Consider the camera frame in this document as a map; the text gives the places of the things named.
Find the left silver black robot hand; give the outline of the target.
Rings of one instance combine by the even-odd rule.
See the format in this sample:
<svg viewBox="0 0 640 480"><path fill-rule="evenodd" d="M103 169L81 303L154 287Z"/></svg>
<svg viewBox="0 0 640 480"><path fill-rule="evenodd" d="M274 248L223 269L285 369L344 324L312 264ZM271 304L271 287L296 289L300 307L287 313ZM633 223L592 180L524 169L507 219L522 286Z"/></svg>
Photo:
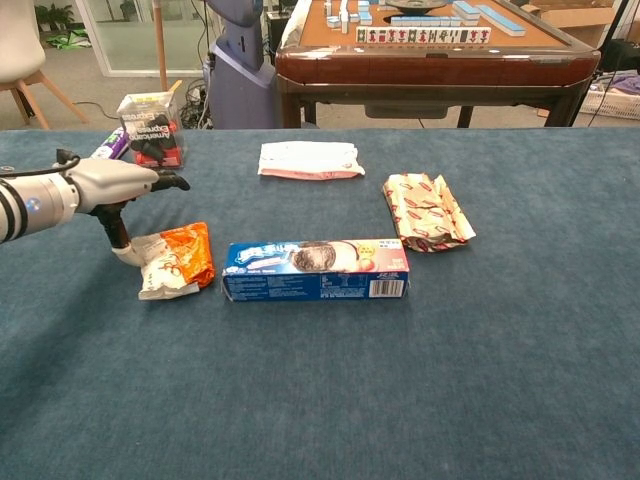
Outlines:
<svg viewBox="0 0 640 480"><path fill-rule="evenodd" d="M128 265L141 267L144 258L134 249L121 212L124 207L146 194L179 188L189 183L171 170L152 170L121 160L81 159L64 177L77 189L77 213L97 218L110 242L112 252Z"/></svg>

